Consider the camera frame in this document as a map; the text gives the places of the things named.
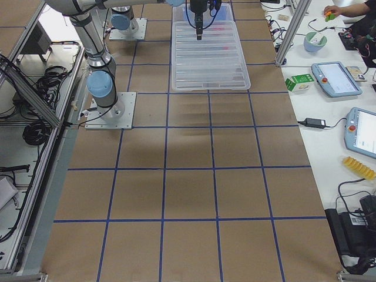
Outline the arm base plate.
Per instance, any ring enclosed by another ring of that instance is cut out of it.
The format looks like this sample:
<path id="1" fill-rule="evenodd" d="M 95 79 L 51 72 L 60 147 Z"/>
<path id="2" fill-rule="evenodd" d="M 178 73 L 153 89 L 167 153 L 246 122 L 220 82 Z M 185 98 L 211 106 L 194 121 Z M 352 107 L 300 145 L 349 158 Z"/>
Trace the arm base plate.
<path id="1" fill-rule="evenodd" d="M 122 16 L 111 18 L 112 30 L 110 41 L 142 41 L 146 35 L 146 18 L 133 18 L 132 20 Z"/>
<path id="2" fill-rule="evenodd" d="M 92 98 L 90 106 L 96 108 L 88 113 L 88 119 L 84 126 L 87 130 L 129 130 L 133 125 L 133 117 L 136 104 L 136 92 L 118 92 L 117 102 L 107 109 L 97 107 Z"/>

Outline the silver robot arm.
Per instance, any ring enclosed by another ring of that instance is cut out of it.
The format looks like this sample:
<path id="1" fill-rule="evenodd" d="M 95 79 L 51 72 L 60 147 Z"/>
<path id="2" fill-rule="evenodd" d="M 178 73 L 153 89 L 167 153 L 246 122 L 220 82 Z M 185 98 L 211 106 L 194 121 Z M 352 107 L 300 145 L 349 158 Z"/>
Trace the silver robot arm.
<path id="1" fill-rule="evenodd" d="M 99 117 L 106 120 L 121 115 L 123 103 L 117 94 L 115 75 L 116 63 L 106 50 L 103 36 L 99 35 L 90 14 L 97 8 L 132 7 L 144 4 L 168 4 L 176 7 L 183 1 L 46 1 L 55 11 L 69 17 L 88 56 L 89 75 L 86 85 L 93 96 Z"/>
<path id="2" fill-rule="evenodd" d="M 196 39 L 202 39 L 204 27 L 204 13 L 208 9 L 207 1 L 185 2 L 186 22 L 196 31 Z M 147 19 L 135 18 L 132 6 L 115 7 L 111 9 L 110 40 L 136 41 L 144 40 Z"/>

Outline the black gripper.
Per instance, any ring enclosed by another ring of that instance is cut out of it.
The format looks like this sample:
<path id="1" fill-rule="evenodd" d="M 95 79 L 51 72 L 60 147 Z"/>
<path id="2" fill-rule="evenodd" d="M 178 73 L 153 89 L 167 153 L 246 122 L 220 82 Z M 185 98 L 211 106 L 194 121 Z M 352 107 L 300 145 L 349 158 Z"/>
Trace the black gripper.
<path id="1" fill-rule="evenodd" d="M 197 16 L 202 17 L 203 13 L 207 11 L 207 6 L 207 0 L 190 0 L 190 10 L 195 17 L 197 40 L 201 40 L 203 34 L 203 18 L 197 18 Z"/>

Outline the person hand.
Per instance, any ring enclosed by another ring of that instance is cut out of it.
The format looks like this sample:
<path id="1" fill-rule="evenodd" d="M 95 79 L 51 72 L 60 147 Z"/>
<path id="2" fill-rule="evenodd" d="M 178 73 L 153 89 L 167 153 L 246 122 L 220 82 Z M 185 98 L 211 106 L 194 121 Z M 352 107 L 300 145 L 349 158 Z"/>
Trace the person hand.
<path id="1" fill-rule="evenodd" d="M 342 8 L 336 5 L 326 6 L 323 10 L 323 14 L 327 15 L 328 13 L 333 14 L 335 17 L 342 14 Z"/>

